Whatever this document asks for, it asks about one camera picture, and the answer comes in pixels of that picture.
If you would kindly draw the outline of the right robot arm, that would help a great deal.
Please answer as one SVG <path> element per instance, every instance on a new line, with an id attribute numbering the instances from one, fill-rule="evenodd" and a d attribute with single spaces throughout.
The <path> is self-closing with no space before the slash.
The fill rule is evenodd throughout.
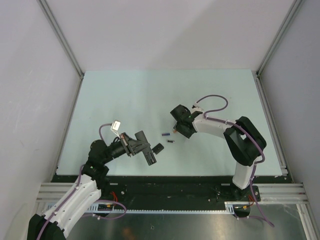
<path id="1" fill-rule="evenodd" d="M 209 117 L 202 108 L 195 105 L 189 110 L 179 104 L 170 114 L 176 120 L 173 129 L 188 139 L 195 133 L 205 133 L 226 141 L 236 161 L 227 194 L 237 201 L 247 197 L 257 165 L 266 159 L 264 149 L 267 146 L 266 140 L 251 120 L 245 116 L 235 121 Z"/>

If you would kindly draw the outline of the black battery cover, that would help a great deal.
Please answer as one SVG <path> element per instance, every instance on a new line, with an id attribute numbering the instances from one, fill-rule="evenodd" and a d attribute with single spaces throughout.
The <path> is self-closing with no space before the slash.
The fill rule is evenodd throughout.
<path id="1" fill-rule="evenodd" d="M 155 147 L 152 148 L 153 153 L 156 155 L 163 150 L 164 150 L 164 146 L 161 143 L 158 143 Z"/>

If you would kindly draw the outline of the black remote control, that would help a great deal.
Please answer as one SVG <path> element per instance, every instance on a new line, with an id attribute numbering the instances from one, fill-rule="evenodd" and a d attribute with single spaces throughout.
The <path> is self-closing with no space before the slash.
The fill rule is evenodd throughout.
<path id="1" fill-rule="evenodd" d="M 135 134 L 136 140 L 142 142 L 142 153 L 146 159 L 146 162 L 148 163 L 149 166 L 155 164 L 157 162 L 154 153 L 151 149 L 151 145 L 148 142 L 146 135 L 143 130 L 137 132 Z"/>

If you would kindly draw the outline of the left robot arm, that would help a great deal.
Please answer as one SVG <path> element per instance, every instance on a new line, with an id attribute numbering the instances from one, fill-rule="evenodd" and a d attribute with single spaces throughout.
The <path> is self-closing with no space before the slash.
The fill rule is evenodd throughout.
<path id="1" fill-rule="evenodd" d="M 42 215 L 35 214 L 29 220 L 27 239 L 65 240 L 93 203 L 110 196 L 106 164 L 122 155 L 133 157 L 139 153 L 143 154 L 148 165 L 156 163 L 151 144 L 143 131 L 137 132 L 134 138 L 124 132 L 109 145 L 102 139 L 95 140 L 72 187 L 52 208 Z"/>

